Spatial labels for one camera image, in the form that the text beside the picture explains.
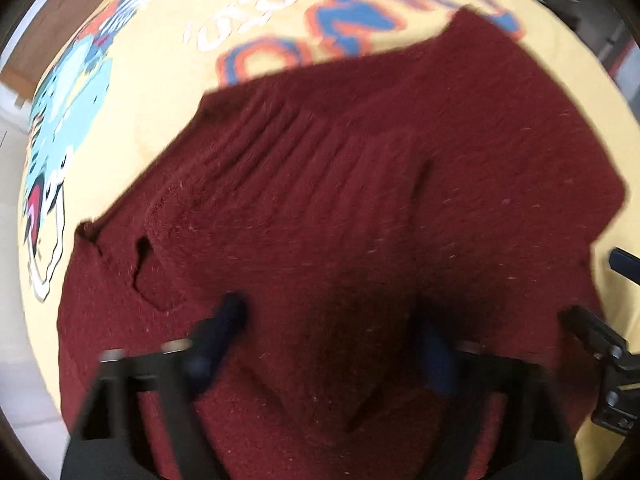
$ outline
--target yellow t-shirt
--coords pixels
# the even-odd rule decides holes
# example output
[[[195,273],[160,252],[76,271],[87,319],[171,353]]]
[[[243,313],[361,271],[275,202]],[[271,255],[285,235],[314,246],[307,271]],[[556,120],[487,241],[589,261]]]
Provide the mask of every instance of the yellow t-shirt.
[[[566,90],[627,186],[592,247],[612,326],[640,346],[640,288],[607,270],[613,246],[640,253],[638,125],[593,54],[534,0],[106,0],[52,64],[34,99],[18,211],[31,344],[60,405],[56,317],[73,230],[100,216],[180,132],[204,92],[258,75],[405,46],[469,4]],[[593,478],[620,439],[585,422],[577,446]]]

